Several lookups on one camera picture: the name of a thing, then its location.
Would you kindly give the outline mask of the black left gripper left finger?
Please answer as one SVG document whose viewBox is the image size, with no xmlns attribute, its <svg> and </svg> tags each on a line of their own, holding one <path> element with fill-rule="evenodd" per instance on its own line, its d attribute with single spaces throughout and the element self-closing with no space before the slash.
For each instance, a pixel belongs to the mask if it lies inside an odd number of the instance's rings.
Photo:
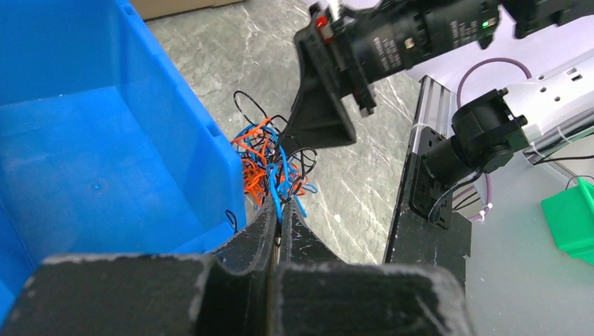
<svg viewBox="0 0 594 336">
<path fill-rule="evenodd" d="M 277 229 L 267 200 L 211 253 L 78 253 L 46 258 L 2 335 L 243 335 L 265 309 Z"/>
</svg>

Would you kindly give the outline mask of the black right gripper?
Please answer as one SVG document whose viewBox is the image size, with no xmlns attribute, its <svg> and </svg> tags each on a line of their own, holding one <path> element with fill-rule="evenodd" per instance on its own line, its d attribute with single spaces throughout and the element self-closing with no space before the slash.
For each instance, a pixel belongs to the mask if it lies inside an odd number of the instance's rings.
<svg viewBox="0 0 594 336">
<path fill-rule="evenodd" d="M 470 43 L 486 49 L 500 21 L 498 1 L 381 1 L 340 7 L 326 45 L 312 19 L 294 36 L 302 78 L 281 147 L 334 148 L 357 142 L 343 97 L 368 114 L 373 84 Z"/>
</svg>

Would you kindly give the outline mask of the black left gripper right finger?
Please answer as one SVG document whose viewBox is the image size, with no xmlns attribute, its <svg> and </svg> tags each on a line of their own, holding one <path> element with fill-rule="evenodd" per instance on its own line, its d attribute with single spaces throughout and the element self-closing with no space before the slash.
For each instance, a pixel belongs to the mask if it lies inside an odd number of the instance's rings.
<svg viewBox="0 0 594 336">
<path fill-rule="evenodd" d="M 436 265 L 314 261 L 320 246 L 295 202 L 282 212 L 271 293 L 273 335 L 472 335 L 465 295 Z"/>
</svg>

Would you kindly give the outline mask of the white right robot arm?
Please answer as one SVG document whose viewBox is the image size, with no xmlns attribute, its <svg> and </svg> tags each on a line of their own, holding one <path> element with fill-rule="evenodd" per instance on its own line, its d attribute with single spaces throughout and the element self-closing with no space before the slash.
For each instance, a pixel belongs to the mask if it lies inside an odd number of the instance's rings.
<svg viewBox="0 0 594 336">
<path fill-rule="evenodd" d="M 288 151 L 348 146 L 357 140 L 343 105 L 352 95 L 362 116 L 376 106 L 373 84 L 477 42 L 486 49 L 500 10 L 523 39 L 546 27 L 593 14 L 592 1 L 381 1 L 372 8 L 309 9 L 309 24 L 293 42 L 300 85 L 284 130 Z M 463 105 L 453 135 L 419 155 L 410 205 L 445 227 L 446 201 L 459 188 L 534 148 L 554 130 L 571 136 L 593 107 L 593 56 L 581 55 L 537 78 L 491 90 Z"/>
</svg>

